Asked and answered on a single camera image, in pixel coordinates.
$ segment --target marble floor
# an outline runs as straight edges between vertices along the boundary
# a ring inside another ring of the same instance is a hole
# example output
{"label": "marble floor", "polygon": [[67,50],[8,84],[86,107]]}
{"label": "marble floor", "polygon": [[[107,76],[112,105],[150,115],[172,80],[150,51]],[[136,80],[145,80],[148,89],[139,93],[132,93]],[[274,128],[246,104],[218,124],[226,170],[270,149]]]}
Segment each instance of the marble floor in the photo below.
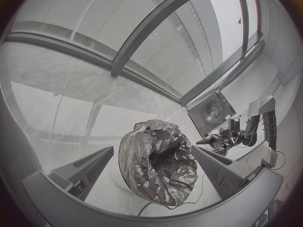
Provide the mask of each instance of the marble floor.
{"label": "marble floor", "polygon": [[[107,146],[117,152],[121,138],[134,124],[149,119],[177,124],[192,143],[201,139],[186,109],[176,102],[78,58],[32,44],[5,42],[0,47],[0,71],[9,109],[47,174]],[[148,202],[113,182],[109,169],[117,164],[115,154],[85,201],[107,211],[138,215]],[[220,201],[200,167],[198,175],[187,199],[199,200],[196,204],[175,210],[151,204],[141,216],[177,215]]]}

